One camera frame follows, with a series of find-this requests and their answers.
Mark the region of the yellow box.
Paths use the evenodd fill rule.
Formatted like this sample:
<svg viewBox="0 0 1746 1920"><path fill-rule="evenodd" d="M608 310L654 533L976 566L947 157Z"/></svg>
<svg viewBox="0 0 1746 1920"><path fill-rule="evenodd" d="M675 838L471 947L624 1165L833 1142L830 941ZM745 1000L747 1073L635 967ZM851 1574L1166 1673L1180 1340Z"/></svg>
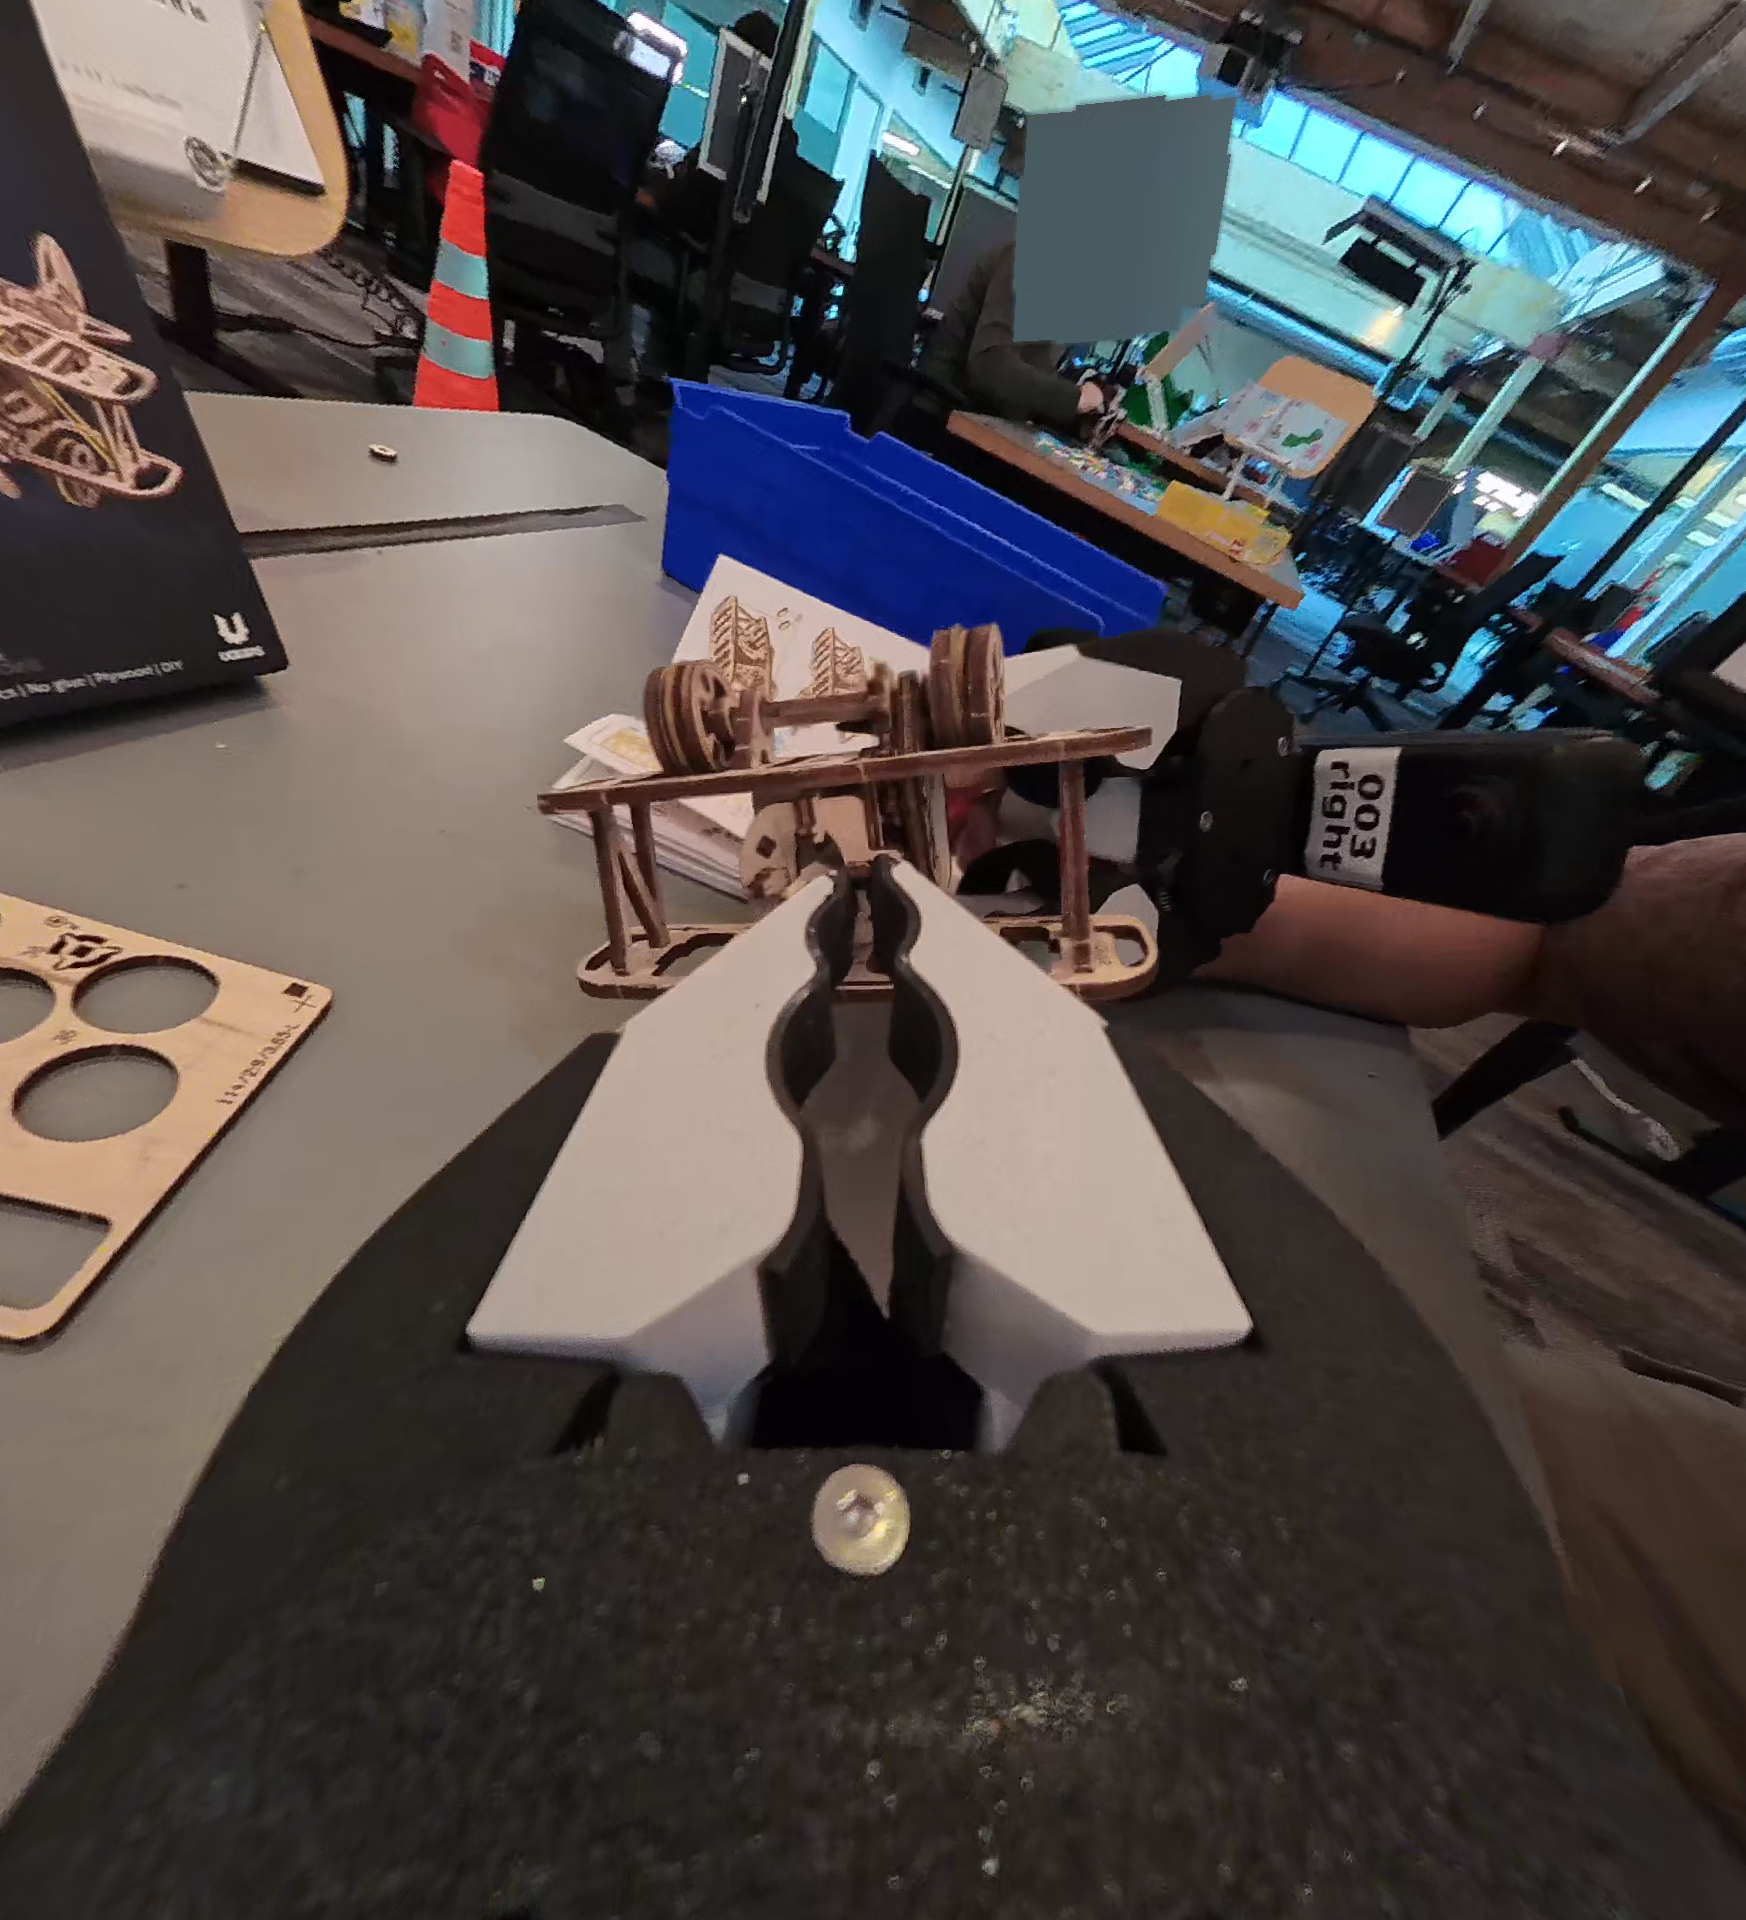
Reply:
<svg viewBox="0 0 1746 1920"><path fill-rule="evenodd" d="M1249 568L1270 570L1289 547L1289 531L1262 503L1204 493L1185 483L1167 486L1154 514L1161 523Z"/></svg>

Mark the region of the orange traffic cone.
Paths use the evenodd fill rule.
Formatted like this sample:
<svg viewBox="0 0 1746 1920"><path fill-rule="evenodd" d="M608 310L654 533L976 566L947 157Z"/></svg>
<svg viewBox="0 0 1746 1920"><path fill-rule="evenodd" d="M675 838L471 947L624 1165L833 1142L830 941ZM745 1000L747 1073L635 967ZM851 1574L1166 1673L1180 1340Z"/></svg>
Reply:
<svg viewBox="0 0 1746 1920"><path fill-rule="evenodd" d="M412 404L470 412L502 410L487 263L485 182L475 165L456 157L447 175Z"/></svg>

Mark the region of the person's beige pants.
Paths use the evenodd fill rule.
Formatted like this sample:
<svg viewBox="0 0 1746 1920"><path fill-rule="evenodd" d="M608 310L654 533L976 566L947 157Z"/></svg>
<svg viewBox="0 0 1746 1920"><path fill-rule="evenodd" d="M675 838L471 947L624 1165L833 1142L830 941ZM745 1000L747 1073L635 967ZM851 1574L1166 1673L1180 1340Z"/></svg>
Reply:
<svg viewBox="0 0 1746 1920"><path fill-rule="evenodd" d="M1604 1671L1746 1863L1746 1386L1508 1344Z"/></svg>

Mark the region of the wooden biplane model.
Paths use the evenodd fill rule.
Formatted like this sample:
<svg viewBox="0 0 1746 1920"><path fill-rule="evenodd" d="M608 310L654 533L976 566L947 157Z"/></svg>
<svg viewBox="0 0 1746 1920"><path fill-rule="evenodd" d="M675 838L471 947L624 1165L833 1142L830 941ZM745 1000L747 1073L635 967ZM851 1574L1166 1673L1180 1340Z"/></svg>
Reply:
<svg viewBox="0 0 1746 1920"><path fill-rule="evenodd" d="M872 884L897 870L944 893L956 887L947 791L999 786L1023 770L1056 780L1056 909L984 917L1025 950L1041 950L1055 982L1089 1002L1138 995L1159 973L1154 936L1090 899L1087 769L1150 747L1148 727L1018 733L1006 720L1006 656L999 627L934 637L926 670L873 663L859 691L775 701L683 659L646 678L645 720L656 772L573 783L542 795L550 818L590 828L602 944L576 967L579 990L649 1000L684 982L689 959L737 941L750 925L675 925L660 887L654 812L665 804L745 797L743 893L778 905L804 884L847 886L846 997L889 995L875 959Z"/></svg>

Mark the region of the wooden instruction board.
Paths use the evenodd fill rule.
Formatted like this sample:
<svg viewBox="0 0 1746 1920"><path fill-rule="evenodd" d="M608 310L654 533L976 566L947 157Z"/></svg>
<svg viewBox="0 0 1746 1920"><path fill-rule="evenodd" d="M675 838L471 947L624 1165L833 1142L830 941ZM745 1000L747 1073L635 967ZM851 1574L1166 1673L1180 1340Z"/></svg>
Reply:
<svg viewBox="0 0 1746 1920"><path fill-rule="evenodd" d="M344 154L299 5L34 2L105 199L180 237L307 253Z"/></svg>

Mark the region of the wooden background table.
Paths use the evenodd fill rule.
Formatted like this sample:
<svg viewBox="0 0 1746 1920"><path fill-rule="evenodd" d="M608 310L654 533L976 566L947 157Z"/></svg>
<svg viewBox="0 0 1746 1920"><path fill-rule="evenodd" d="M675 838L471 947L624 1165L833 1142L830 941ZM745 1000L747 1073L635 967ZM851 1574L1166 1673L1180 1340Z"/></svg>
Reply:
<svg viewBox="0 0 1746 1920"><path fill-rule="evenodd" d="M950 465L1161 581L1224 581L1254 609L1297 611L1305 602L1305 583L1289 560L1260 568L1230 558L1162 523L1148 503L1096 486L1043 445L1030 427L954 410L944 425L944 445Z"/></svg>

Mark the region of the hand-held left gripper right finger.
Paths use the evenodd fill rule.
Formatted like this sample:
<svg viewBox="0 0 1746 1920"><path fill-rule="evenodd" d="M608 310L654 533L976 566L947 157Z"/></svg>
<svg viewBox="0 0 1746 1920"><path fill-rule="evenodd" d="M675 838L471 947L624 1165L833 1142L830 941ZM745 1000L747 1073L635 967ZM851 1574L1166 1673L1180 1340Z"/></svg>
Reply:
<svg viewBox="0 0 1746 1920"><path fill-rule="evenodd" d="M882 860L887 1054L919 1101L889 1316L1005 1450L1107 1360L1241 1345L1252 1318L1101 1013L931 880Z"/></svg>

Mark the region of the person's right forearm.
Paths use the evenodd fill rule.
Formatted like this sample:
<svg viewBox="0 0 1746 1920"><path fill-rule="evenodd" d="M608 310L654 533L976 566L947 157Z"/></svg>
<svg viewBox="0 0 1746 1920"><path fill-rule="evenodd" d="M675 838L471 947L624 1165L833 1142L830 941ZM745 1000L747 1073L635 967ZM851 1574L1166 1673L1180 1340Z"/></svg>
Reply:
<svg viewBox="0 0 1746 1920"><path fill-rule="evenodd" d="M1746 833L1635 848L1554 927L1284 877L1204 977L1408 1027L1566 1026L1746 1134Z"/></svg>

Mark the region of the black biplane product box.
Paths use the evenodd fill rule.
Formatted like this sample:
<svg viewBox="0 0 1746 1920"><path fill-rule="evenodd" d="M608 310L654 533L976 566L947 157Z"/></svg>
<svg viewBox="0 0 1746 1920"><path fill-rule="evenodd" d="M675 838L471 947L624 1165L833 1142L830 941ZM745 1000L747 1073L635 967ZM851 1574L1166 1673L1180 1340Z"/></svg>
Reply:
<svg viewBox="0 0 1746 1920"><path fill-rule="evenodd" d="M0 2L0 731L285 666L34 10Z"/></svg>

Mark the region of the blue plastic bin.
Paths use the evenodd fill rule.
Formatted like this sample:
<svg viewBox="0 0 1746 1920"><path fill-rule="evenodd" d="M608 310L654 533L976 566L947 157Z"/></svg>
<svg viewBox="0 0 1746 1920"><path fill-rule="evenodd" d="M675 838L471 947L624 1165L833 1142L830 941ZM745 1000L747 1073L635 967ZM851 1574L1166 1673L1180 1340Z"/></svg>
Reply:
<svg viewBox="0 0 1746 1920"><path fill-rule="evenodd" d="M731 560L914 642L999 626L1011 654L1046 630L1162 620L1154 578L846 412L673 390L663 568L684 587Z"/></svg>

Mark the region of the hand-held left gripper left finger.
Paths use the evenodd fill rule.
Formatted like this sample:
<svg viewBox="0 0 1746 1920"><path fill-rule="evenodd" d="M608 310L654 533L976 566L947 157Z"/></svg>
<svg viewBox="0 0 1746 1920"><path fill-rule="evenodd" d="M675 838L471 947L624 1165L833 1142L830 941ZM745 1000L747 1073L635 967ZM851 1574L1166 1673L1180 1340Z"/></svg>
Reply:
<svg viewBox="0 0 1746 1920"><path fill-rule="evenodd" d="M480 1353L681 1380L725 1437L768 1361L761 1267L807 1151L768 1079L796 1000L831 992L814 877L628 1020L470 1324Z"/></svg>

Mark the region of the grey desk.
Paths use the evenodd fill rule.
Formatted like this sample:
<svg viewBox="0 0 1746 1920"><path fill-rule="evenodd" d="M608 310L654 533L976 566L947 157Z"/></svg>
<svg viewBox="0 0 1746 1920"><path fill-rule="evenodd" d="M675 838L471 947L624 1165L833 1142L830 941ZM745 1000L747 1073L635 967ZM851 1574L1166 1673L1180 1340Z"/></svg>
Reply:
<svg viewBox="0 0 1746 1920"><path fill-rule="evenodd" d="M0 1353L0 1917L1602 1917L1600 1685L1400 1037L1117 1017L1271 1334L1032 1452L830 1459L460 1327L604 1044L563 735L671 649L660 479L556 422L195 403L235 514L614 526L264 562L261 695L0 742L0 889L337 1010Z"/></svg>

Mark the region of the black office chair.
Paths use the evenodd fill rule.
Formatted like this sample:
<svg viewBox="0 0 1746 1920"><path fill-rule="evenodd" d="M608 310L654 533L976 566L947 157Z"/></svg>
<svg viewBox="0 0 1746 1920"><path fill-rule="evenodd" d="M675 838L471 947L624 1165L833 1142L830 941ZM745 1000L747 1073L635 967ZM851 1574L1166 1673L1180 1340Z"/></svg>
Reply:
<svg viewBox="0 0 1746 1920"><path fill-rule="evenodd" d="M632 319L628 225L671 90L671 65L633 48L606 5L524 5L480 155L507 362L611 439L628 429L610 365Z"/></svg>

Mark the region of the white instruction booklet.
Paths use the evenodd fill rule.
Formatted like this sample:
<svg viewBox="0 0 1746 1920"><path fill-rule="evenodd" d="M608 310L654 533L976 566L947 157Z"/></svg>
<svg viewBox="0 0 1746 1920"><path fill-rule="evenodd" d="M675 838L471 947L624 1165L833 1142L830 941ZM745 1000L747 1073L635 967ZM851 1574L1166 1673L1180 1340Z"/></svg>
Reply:
<svg viewBox="0 0 1746 1920"><path fill-rule="evenodd" d="M610 932L660 938L665 865L773 903L818 860L861 870L891 850L951 889L954 792L986 772L855 789L857 772L1005 741L999 626L916 644L718 560L675 659L649 673L639 714L571 737L581 767L547 804L591 834Z"/></svg>

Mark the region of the wooden sheet with round holes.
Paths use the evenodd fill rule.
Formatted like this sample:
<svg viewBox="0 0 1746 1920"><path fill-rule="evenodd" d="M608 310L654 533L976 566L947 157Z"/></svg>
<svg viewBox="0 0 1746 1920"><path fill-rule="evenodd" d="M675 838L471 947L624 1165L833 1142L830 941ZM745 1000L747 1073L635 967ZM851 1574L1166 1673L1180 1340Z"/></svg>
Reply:
<svg viewBox="0 0 1746 1920"><path fill-rule="evenodd" d="M146 1031L90 1013L100 983L152 967L198 976L214 995L189 1020ZM0 1344L31 1345L54 1336L111 1275L319 1027L333 992L0 891L0 983L15 982L38 990L44 1010L0 1040L0 1209L95 1231L92 1249L42 1304L0 1304ZM53 1141L26 1120L26 1101L51 1077L130 1057L173 1077L162 1112L139 1127Z"/></svg>

